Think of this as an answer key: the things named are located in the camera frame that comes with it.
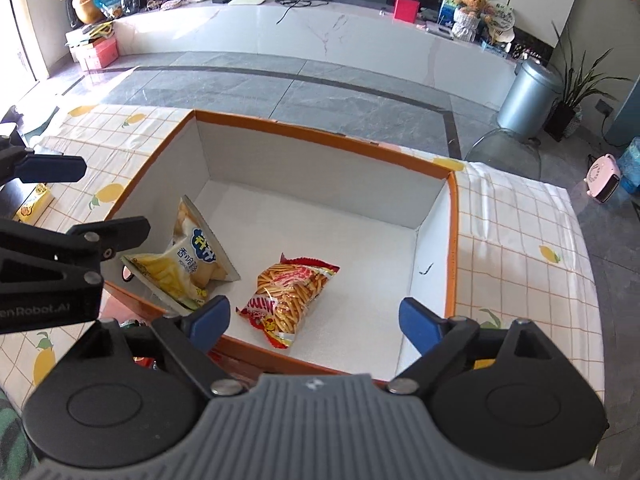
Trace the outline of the yellow chip bag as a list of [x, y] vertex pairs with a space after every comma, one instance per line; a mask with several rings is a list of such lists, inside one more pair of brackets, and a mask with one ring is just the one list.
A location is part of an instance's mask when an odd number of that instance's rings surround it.
[[176, 312], [204, 307], [219, 283], [239, 281], [220, 241], [186, 195], [181, 197], [171, 243], [162, 254], [122, 256], [122, 263]]

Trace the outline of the orange stick snack bag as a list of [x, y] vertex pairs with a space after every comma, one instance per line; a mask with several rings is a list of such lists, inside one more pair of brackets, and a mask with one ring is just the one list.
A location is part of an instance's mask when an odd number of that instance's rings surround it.
[[273, 348], [288, 350], [311, 304], [340, 270], [320, 259], [282, 254], [258, 275], [254, 294], [235, 311], [262, 332]]

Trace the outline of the lemon print tablecloth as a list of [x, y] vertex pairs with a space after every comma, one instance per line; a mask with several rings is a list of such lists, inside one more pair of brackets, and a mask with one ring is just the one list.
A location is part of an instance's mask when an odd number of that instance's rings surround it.
[[[79, 182], [52, 186], [53, 200], [39, 225], [65, 231], [112, 218], [111, 209], [132, 178], [192, 112], [198, 110], [99, 104], [64, 113], [35, 146], [80, 156], [87, 171]], [[447, 316], [468, 316], [490, 328], [528, 318], [594, 390], [603, 392], [597, 289], [567, 192], [476, 162], [359, 141], [396, 148], [454, 173], [456, 302]]]

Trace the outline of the orange cardboard box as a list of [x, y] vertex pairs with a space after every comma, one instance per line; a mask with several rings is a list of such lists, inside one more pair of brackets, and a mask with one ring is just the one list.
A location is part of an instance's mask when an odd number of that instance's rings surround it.
[[454, 173], [396, 148], [241, 116], [192, 112], [114, 203], [142, 216], [145, 252], [170, 241], [188, 196], [239, 279], [219, 285], [244, 307], [258, 274], [281, 257], [337, 266], [286, 350], [238, 314], [216, 352], [242, 372], [368, 373], [387, 380], [416, 358], [402, 336], [401, 300], [439, 315], [456, 302], [458, 192]]

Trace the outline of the pink storage box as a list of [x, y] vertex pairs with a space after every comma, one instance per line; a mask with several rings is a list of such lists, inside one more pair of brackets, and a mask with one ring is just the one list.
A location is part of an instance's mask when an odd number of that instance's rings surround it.
[[66, 34], [66, 46], [74, 62], [85, 72], [104, 70], [119, 58], [117, 38], [114, 32], [90, 37], [80, 29]]

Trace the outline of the clear glass chair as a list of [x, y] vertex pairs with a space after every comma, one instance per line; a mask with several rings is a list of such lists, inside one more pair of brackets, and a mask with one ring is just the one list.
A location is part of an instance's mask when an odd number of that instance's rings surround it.
[[466, 162], [483, 164], [530, 180], [541, 176], [540, 142], [509, 129], [497, 128], [477, 140], [465, 155]]

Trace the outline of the pink small heater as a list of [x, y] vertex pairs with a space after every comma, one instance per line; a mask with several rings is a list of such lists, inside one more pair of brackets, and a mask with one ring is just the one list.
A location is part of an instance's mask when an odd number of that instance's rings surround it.
[[600, 204], [607, 202], [620, 185], [621, 176], [613, 155], [600, 156], [590, 165], [585, 176], [587, 195]]

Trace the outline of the potted green plant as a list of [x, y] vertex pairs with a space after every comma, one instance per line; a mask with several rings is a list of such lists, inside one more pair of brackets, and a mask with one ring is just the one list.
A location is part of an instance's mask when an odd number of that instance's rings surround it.
[[590, 65], [587, 64], [587, 51], [582, 51], [582, 57], [576, 58], [574, 42], [570, 30], [566, 30], [563, 37], [554, 23], [551, 23], [560, 49], [562, 67], [550, 65], [558, 75], [562, 84], [559, 99], [552, 105], [551, 112], [544, 123], [544, 131], [556, 142], [564, 139], [564, 133], [572, 120], [576, 117], [576, 110], [588, 96], [603, 96], [605, 99], [616, 101], [611, 92], [601, 88], [605, 81], [631, 82], [629, 77], [614, 76], [602, 72], [601, 64], [613, 52], [608, 49], [598, 56]]

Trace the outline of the silver trash can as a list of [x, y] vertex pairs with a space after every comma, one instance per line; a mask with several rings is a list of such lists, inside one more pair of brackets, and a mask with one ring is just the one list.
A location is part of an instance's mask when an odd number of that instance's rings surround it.
[[524, 142], [542, 128], [553, 103], [559, 99], [563, 84], [557, 73], [532, 58], [518, 64], [515, 75], [500, 107], [497, 124]]

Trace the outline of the blue water jug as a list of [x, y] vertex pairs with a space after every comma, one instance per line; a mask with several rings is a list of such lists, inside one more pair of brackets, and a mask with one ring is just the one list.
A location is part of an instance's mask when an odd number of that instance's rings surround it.
[[630, 195], [638, 195], [640, 191], [640, 138], [636, 136], [620, 158], [617, 159], [620, 170], [620, 185]]

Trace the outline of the white tv cabinet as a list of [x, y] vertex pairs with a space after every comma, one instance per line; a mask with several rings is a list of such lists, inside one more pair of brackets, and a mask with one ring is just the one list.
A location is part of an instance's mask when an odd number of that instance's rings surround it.
[[235, 52], [337, 64], [424, 84], [498, 110], [515, 64], [375, 9], [344, 3], [287, 9], [201, 2], [114, 23], [123, 55]]

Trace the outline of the red box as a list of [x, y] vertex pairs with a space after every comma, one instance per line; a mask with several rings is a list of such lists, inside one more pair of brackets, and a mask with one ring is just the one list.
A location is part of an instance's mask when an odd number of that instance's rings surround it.
[[393, 19], [395, 21], [414, 24], [419, 11], [419, 0], [395, 0]]

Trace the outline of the teddy bear in pot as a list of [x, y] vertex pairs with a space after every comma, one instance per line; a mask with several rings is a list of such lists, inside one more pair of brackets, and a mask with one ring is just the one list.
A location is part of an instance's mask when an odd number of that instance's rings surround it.
[[472, 42], [480, 23], [489, 24], [491, 21], [488, 0], [456, 0], [451, 35], [456, 39]]

